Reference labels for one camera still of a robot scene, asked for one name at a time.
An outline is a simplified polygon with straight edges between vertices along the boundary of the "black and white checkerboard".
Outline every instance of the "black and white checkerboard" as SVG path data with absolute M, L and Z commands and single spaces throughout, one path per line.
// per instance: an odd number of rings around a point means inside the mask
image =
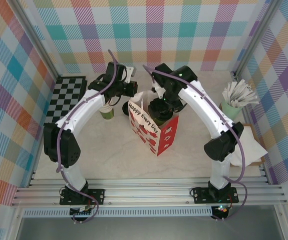
M 45 123 L 55 123 L 65 116 L 83 97 L 86 86 L 85 76 L 57 78 Z

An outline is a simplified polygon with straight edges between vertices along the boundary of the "paper cup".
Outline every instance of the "paper cup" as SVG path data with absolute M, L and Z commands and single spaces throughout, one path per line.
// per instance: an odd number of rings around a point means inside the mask
M 106 120 L 112 119 L 114 116 L 114 108 L 113 106 L 109 106 L 108 103 L 101 107 L 99 109 L 99 112 Z
M 230 119 L 234 120 L 237 115 L 239 114 L 239 112 L 242 110 L 242 106 L 241 107 L 232 107 L 230 105 L 228 105 L 226 103 L 225 100 L 222 101 L 222 111 L 223 113 Z

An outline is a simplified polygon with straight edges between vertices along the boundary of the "red and white gift bag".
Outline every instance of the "red and white gift bag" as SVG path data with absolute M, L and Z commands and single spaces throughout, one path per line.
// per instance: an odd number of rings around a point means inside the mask
M 149 103 L 157 97 L 158 95 L 152 91 L 142 91 L 128 101 L 132 130 L 156 156 L 173 144 L 178 124 L 178 115 L 174 114 L 173 118 L 162 126 L 157 126 L 148 114 Z

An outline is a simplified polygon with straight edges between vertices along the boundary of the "white table surface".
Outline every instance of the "white table surface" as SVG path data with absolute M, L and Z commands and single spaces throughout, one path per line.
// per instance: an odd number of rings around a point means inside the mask
M 201 71 L 197 73 L 204 89 L 219 105 L 222 91 L 231 81 L 228 71 Z M 132 78 L 138 82 L 138 92 L 151 88 L 151 78 L 146 72 L 137 72 Z M 128 117 L 122 112 L 122 97 L 114 107 L 115 116 L 105 120 L 97 112 L 77 136 L 81 148 L 78 160 L 87 179 L 132 178 L 203 178 L 211 175 L 211 159 L 203 146 L 210 135 L 197 114 L 187 106 L 179 115 L 178 129 L 173 145 L 156 157 L 129 127 Z M 244 123 L 242 113 L 235 119 Z M 35 179 L 61 179 L 56 173 L 57 164 L 42 154 Z M 237 177 L 239 167 L 230 168 L 230 176 Z M 248 166 L 246 177 L 260 176 L 257 166 Z

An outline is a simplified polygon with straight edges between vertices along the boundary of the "metal base plate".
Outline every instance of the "metal base plate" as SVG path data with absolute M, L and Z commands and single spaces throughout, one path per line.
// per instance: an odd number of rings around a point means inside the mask
M 99 205 L 104 204 L 104 198 L 105 198 L 104 189 L 88 189 L 87 194 L 89 196 L 94 197 L 94 199 L 97 200 Z M 83 202 L 73 202 L 70 200 L 69 196 L 70 196 L 69 191 L 66 189 L 63 189 L 61 191 L 61 198 L 60 198 L 59 204 L 60 205 L 94 205 L 95 204 L 95 202 L 93 200 L 90 200 L 89 198 L 86 198 Z
M 192 196 L 194 197 L 195 204 L 213 204 L 216 203 L 213 198 L 208 193 L 208 187 L 195 187 L 192 190 Z M 238 203 L 238 195 L 236 188 L 230 187 L 226 197 L 223 197 L 217 203 L 220 204 L 230 204 Z

